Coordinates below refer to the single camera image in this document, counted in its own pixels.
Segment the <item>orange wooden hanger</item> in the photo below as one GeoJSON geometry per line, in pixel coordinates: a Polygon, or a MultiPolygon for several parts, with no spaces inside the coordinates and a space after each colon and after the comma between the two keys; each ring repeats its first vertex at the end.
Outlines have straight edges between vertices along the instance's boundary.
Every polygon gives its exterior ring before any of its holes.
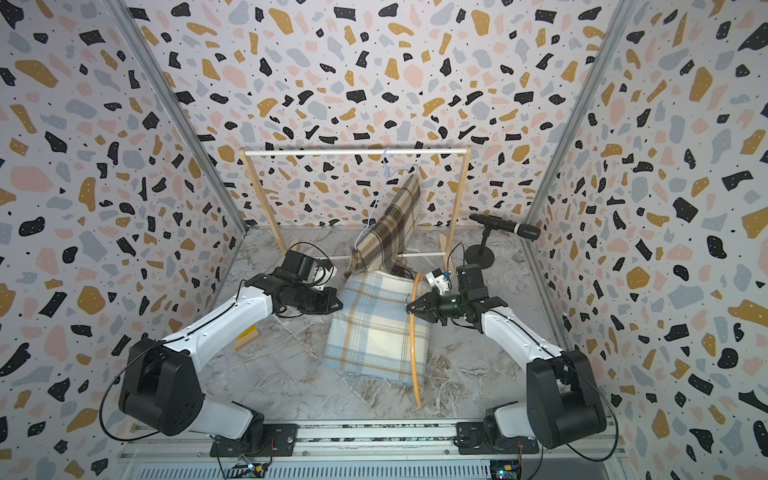
{"type": "MultiPolygon", "coordinates": [[[[419,271],[414,279],[413,282],[413,288],[411,292],[411,298],[410,301],[413,302],[418,297],[418,290],[419,285],[422,282],[423,278],[423,271],[419,271]]],[[[410,342],[410,365],[411,365],[411,378],[412,378],[412,384],[413,384],[413,394],[416,401],[416,405],[418,409],[423,408],[422,398],[421,398],[421,388],[420,388],[420,382],[419,382],[419,375],[418,375],[418,364],[417,364],[417,348],[416,348],[416,332],[415,332],[415,316],[413,313],[409,313],[409,342],[410,342]]]]}

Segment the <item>blue plaid scarf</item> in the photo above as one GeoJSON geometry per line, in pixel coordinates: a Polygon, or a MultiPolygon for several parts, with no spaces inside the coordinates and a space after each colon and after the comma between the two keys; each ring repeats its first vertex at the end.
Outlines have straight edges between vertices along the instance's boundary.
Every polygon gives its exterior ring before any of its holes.
{"type": "MultiPolygon", "coordinates": [[[[348,278],[331,316],[323,355],[326,366],[411,386],[409,314],[413,281],[382,271],[348,278]]],[[[418,297],[427,293],[421,282],[418,297]]],[[[425,378],[431,324],[415,317],[419,381],[425,378]]]]}

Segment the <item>brown plaid scarf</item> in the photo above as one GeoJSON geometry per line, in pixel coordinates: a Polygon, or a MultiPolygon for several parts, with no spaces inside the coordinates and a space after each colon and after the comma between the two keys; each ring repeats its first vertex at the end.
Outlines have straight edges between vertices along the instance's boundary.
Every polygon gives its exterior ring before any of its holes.
{"type": "Polygon", "coordinates": [[[362,234],[351,251],[346,278],[365,272],[390,273],[415,231],[420,213],[421,188],[417,174],[410,175],[394,196],[384,215],[362,234]]]}

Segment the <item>light blue wire hanger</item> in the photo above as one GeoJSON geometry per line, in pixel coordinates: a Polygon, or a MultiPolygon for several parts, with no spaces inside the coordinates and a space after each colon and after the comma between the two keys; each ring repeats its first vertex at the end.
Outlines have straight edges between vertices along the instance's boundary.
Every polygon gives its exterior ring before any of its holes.
{"type": "Polygon", "coordinates": [[[388,157],[391,155],[392,148],[386,148],[382,153],[382,162],[384,165],[384,180],[382,188],[378,191],[378,193],[375,196],[373,206],[371,207],[371,211],[368,214],[368,217],[366,218],[365,222],[365,228],[359,233],[358,237],[356,238],[353,246],[357,247],[359,242],[361,241],[363,235],[370,231],[373,227],[373,223],[375,220],[375,213],[378,209],[379,203],[382,200],[384,193],[386,192],[389,181],[396,175],[397,169],[392,169],[390,167],[390,162],[388,160],[388,157]]]}

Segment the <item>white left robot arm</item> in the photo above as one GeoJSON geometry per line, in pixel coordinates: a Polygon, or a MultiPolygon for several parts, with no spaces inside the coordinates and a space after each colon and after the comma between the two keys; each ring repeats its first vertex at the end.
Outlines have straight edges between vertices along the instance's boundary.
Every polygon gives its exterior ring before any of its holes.
{"type": "Polygon", "coordinates": [[[198,374],[247,328],[272,315],[341,310],[336,289],[327,284],[335,272],[328,257],[289,250],[275,270],[244,281],[227,304],[161,340],[140,339],[119,376],[119,410],[167,436],[192,431],[260,442],[262,415],[205,394],[198,374]]]}

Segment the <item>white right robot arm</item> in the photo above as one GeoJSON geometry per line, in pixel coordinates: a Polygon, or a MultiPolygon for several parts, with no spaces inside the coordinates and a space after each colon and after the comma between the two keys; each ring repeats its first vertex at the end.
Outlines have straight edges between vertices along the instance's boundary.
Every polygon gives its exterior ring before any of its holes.
{"type": "Polygon", "coordinates": [[[524,324],[506,301],[489,294],[480,266],[458,268],[457,279],[458,290],[452,293],[444,272],[430,273],[431,290],[408,303],[406,311],[443,326],[465,320],[525,371],[525,401],[486,411],[488,448],[501,452],[514,440],[533,439],[553,449],[603,432],[610,405],[595,385],[586,355],[559,347],[524,324]]]}

